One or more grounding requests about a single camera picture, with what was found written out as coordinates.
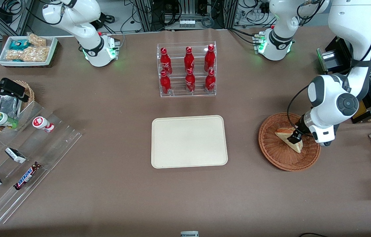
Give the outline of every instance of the red bottle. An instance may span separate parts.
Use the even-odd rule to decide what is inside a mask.
[[[195,82],[196,78],[193,75],[193,69],[187,69],[187,75],[185,77],[185,90],[187,90],[187,92],[194,92],[196,88]]]
[[[162,92],[164,94],[171,94],[171,81],[169,77],[166,75],[165,71],[160,72],[160,85],[162,86]]]
[[[194,56],[191,53],[191,47],[187,46],[185,48],[185,57],[184,57],[184,70],[187,72],[187,69],[194,69]]]
[[[214,66],[214,45],[210,44],[208,46],[208,52],[205,55],[205,72],[207,72],[209,69],[213,69]]]
[[[208,76],[206,77],[206,82],[205,82],[206,92],[212,93],[214,91],[215,82],[216,82],[216,78],[214,77],[214,70],[209,69]]]
[[[171,65],[171,58],[168,56],[166,52],[166,48],[160,49],[160,65],[162,66],[162,70],[165,70],[168,74],[172,74],[172,65]]]

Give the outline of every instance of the brown tabletop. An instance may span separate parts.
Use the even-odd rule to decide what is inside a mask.
[[[0,236],[371,236],[371,123],[342,124],[307,171],[281,171],[258,147],[263,120],[286,111],[318,74],[316,48],[333,37],[327,27],[301,27],[285,59],[271,62],[227,30],[128,35],[119,60],[103,68],[74,38],[59,38],[53,68],[0,66],[0,78],[28,82],[42,106],[83,133]],[[160,98],[157,43],[211,40],[216,97]],[[291,110],[309,108],[303,93]],[[201,115],[223,117],[228,163],[153,168],[152,120]]]

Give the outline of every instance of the white tray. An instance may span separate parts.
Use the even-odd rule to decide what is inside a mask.
[[[46,39],[46,46],[49,46],[49,53],[45,62],[17,62],[6,60],[5,55],[7,54],[7,50],[10,47],[11,42],[13,40],[27,39],[27,36],[10,36],[8,37],[7,41],[5,42],[4,48],[1,51],[0,64],[2,66],[48,66],[51,62],[58,40],[53,36],[41,36],[41,37]]]
[[[157,118],[152,122],[154,168],[215,166],[227,161],[221,116]]]

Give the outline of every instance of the clear acrylic shelf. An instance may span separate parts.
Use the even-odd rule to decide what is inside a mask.
[[[55,125],[51,133],[34,128],[32,121],[42,116]],[[33,101],[18,116],[16,129],[5,128],[0,132],[0,223],[5,223],[23,201],[33,192],[47,174],[81,137],[71,126]],[[13,161],[6,147],[20,151],[26,157],[22,164]],[[40,167],[36,174],[20,189],[13,185],[37,161]]]
[[[205,55],[208,51],[208,45],[213,44],[214,53],[216,55],[216,42],[179,42],[179,43],[159,43],[157,46],[157,67],[158,67],[158,83],[159,83],[159,94],[160,97],[173,97],[173,96],[215,96],[216,95],[216,83],[217,68],[216,61],[214,60],[214,76],[216,77],[215,89],[212,93],[205,91],[205,81],[208,73],[205,72]],[[186,54],[186,47],[190,46],[193,50],[194,56],[194,76],[196,77],[196,89],[193,93],[186,91],[186,72],[184,71],[184,56]],[[172,63],[172,74],[169,76],[171,80],[171,94],[164,94],[162,92],[162,86],[160,85],[160,72],[162,66],[160,65],[160,49],[166,48]]]

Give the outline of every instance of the round wicker tray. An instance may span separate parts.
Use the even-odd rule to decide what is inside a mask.
[[[300,116],[290,114],[290,118],[293,123],[296,123]],[[313,138],[303,136],[303,149],[298,154],[275,135],[277,129],[289,127],[291,125],[287,113],[268,117],[259,129],[259,146],[264,156],[276,167],[285,171],[303,171],[314,165],[319,158],[320,145]]]
[[[25,88],[24,93],[25,93],[26,95],[29,96],[29,100],[28,100],[26,103],[21,104],[21,111],[22,111],[24,108],[26,108],[26,106],[27,106],[30,102],[32,102],[32,101],[35,100],[35,93],[34,93],[33,90],[29,87],[29,84],[27,84],[26,82],[24,82],[24,81],[14,81],[14,82],[16,82],[17,84],[22,85],[22,86]],[[0,126],[0,131],[2,131],[4,128],[5,128],[5,127]]]

